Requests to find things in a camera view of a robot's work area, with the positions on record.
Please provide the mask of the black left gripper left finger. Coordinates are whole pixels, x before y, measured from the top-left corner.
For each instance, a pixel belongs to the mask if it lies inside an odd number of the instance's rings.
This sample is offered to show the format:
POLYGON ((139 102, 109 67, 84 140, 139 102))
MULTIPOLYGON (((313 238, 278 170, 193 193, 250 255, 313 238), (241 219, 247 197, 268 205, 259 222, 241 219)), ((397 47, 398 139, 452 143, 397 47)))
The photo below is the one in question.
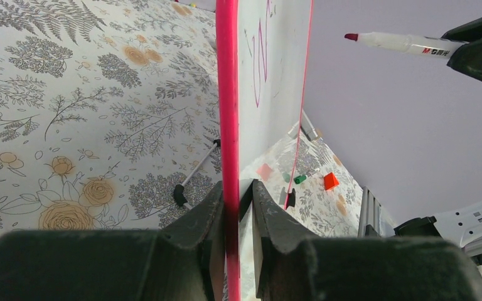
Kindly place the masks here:
POLYGON ((221 300, 223 187, 161 230, 13 231, 0 300, 221 300))

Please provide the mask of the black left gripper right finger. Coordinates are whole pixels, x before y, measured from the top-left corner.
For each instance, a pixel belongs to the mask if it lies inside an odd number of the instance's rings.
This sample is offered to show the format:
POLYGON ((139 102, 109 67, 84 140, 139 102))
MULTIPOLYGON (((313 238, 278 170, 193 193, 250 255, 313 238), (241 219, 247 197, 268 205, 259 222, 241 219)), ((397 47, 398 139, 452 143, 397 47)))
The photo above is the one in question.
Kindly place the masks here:
POLYGON ((256 296, 262 300, 482 300, 482 276, 440 238, 323 238, 252 182, 256 296))

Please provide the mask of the magenta marker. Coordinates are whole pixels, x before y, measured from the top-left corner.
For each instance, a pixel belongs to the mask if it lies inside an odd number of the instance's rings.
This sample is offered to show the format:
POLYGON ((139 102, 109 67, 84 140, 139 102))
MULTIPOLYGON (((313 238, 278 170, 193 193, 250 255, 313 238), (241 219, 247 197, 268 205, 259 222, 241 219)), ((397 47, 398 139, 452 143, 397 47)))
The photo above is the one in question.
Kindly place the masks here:
POLYGON ((381 32, 347 33, 344 38, 370 47, 399 53, 446 59, 450 59, 460 47, 468 44, 466 41, 381 32))

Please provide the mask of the pink framed whiteboard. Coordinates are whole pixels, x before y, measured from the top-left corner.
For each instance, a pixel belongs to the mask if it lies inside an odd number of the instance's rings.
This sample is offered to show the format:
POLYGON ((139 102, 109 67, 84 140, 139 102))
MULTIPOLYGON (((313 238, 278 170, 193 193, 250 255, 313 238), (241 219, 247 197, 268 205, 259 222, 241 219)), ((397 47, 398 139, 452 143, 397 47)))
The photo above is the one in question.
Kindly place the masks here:
POLYGON ((312 1, 217 1, 216 42, 228 296, 241 298, 238 225, 251 182, 273 174, 272 149, 297 159, 312 1))

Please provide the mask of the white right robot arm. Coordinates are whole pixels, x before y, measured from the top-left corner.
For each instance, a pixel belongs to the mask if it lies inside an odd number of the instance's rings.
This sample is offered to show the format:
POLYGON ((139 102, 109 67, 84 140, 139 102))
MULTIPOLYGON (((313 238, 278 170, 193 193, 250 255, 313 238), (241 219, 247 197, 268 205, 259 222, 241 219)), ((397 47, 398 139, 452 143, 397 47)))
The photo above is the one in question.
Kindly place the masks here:
MULTIPOLYGON (((482 82, 482 18, 447 31, 444 38, 465 41, 447 65, 482 82)), ((395 229, 397 236, 439 236, 459 246, 476 261, 482 259, 482 201, 459 210, 410 219, 395 229)), ((482 263, 478 264, 482 276, 482 263)))

